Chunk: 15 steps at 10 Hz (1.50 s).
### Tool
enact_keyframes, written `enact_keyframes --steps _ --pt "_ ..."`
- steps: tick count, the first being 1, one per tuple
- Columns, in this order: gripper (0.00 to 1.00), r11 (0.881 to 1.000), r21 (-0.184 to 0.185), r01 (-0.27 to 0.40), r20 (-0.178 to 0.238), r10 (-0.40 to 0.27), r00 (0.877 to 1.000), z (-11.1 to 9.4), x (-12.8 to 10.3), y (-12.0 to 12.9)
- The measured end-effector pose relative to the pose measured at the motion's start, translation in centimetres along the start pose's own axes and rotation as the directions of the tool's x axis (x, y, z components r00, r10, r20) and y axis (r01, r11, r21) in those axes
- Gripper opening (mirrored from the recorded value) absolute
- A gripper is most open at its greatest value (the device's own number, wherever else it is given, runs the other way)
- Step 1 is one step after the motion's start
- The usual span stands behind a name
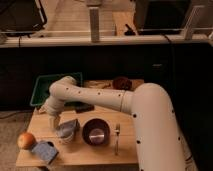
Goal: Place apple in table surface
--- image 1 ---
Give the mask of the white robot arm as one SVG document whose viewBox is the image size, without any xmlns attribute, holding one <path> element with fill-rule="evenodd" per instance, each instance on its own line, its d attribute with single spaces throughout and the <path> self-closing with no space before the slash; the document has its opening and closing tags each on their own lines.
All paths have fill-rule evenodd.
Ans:
<svg viewBox="0 0 213 171">
<path fill-rule="evenodd" d="M 189 171 L 176 114 L 167 91 L 155 83 L 143 83 L 133 91 L 85 88 L 65 76 L 50 85 L 44 103 L 56 117 L 67 102 L 83 102 L 131 115 L 139 171 Z"/>
</svg>

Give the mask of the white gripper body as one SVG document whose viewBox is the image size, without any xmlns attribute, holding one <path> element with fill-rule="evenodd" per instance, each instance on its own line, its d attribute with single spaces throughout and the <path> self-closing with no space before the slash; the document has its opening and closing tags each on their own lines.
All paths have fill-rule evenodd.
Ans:
<svg viewBox="0 0 213 171">
<path fill-rule="evenodd" d="M 64 102 L 54 97 L 49 97 L 44 103 L 44 108 L 49 115 L 58 116 L 62 113 Z"/>
</svg>

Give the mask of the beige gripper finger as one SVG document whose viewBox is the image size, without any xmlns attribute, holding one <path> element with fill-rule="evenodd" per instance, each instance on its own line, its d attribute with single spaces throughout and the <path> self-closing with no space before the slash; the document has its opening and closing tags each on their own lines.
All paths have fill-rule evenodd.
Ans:
<svg viewBox="0 0 213 171">
<path fill-rule="evenodd" d="M 60 123 L 60 116 L 59 115 L 51 115 L 49 118 L 50 128 L 55 130 L 59 123 Z"/>
</svg>

